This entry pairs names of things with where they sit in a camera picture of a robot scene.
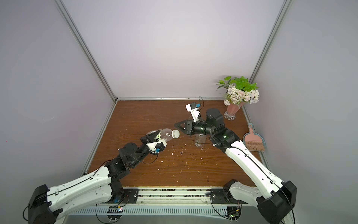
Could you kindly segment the blue label clear bottle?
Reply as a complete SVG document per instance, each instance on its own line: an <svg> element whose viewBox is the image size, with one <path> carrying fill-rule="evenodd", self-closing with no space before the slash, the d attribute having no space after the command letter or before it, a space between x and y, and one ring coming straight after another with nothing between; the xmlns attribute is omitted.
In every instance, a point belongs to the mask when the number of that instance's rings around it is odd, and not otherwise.
<svg viewBox="0 0 358 224"><path fill-rule="evenodd" d="M205 134L195 134L194 141L196 147L203 147L206 143L207 136Z"/></svg>

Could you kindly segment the green label clear bottle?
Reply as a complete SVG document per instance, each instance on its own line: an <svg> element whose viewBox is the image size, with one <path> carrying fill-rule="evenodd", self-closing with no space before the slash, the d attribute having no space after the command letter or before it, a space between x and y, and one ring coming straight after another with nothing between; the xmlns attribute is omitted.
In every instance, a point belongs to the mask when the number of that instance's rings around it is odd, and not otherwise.
<svg viewBox="0 0 358 224"><path fill-rule="evenodd" d="M147 133L147 135L150 134L156 134L158 141L159 140L165 140L166 142L172 140L172 130L168 129L168 128L164 128L164 129L158 129L158 130L154 130L154 131L150 131Z"/></svg>

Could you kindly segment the white bottle cap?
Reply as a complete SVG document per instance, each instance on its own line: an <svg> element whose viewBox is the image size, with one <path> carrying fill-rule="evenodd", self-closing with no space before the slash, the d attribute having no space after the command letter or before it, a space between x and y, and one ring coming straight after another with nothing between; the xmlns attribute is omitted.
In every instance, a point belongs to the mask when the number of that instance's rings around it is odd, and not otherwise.
<svg viewBox="0 0 358 224"><path fill-rule="evenodd" d="M178 139L180 137L180 131L179 130L173 130L172 131L172 138L173 139Z"/></svg>

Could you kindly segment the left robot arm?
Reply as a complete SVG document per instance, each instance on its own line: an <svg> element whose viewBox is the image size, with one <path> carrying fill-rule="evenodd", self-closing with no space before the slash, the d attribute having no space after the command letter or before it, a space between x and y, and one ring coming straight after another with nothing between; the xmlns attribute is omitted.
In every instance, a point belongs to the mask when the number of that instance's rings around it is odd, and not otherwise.
<svg viewBox="0 0 358 224"><path fill-rule="evenodd" d="M54 224L88 206L121 202L125 191L120 180L148 155L157 156L167 146L165 140L151 134L140 140L140 146L127 143L119 149L117 157L87 175L51 188L45 184L37 187L22 213L23 219L29 224Z"/></svg>

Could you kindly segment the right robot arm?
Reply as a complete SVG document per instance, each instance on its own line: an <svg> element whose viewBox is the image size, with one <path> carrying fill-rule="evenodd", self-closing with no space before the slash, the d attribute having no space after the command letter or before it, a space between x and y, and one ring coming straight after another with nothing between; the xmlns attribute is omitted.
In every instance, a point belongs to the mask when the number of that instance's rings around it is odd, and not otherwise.
<svg viewBox="0 0 358 224"><path fill-rule="evenodd" d="M249 187L239 181L230 182L227 187L230 198L256 207L270 224L280 224L287 215L293 213L296 185L291 181L284 182L253 156L243 141L226 128L224 117L218 109L208 109L206 120L201 119L198 109L192 112L192 117L174 126L189 136L209 136L212 145L237 163L255 184Z"/></svg>

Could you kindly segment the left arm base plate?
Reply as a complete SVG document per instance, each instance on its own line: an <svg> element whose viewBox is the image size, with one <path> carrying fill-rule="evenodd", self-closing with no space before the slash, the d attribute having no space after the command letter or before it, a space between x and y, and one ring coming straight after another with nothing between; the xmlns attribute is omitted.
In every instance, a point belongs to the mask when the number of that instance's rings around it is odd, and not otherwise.
<svg viewBox="0 0 358 224"><path fill-rule="evenodd" d="M139 189L136 188L129 188L124 189L122 193L117 194L116 196L112 197L106 203L112 204L135 204L137 202L139 196Z"/></svg>

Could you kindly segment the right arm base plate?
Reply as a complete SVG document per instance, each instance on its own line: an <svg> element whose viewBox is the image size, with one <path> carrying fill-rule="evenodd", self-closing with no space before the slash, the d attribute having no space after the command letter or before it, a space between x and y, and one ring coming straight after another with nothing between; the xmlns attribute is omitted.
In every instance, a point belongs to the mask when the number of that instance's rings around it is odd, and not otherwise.
<svg viewBox="0 0 358 224"><path fill-rule="evenodd" d="M226 190L223 188L213 188L207 193L213 204L246 204L241 200L236 200L232 196L229 196Z"/></svg>

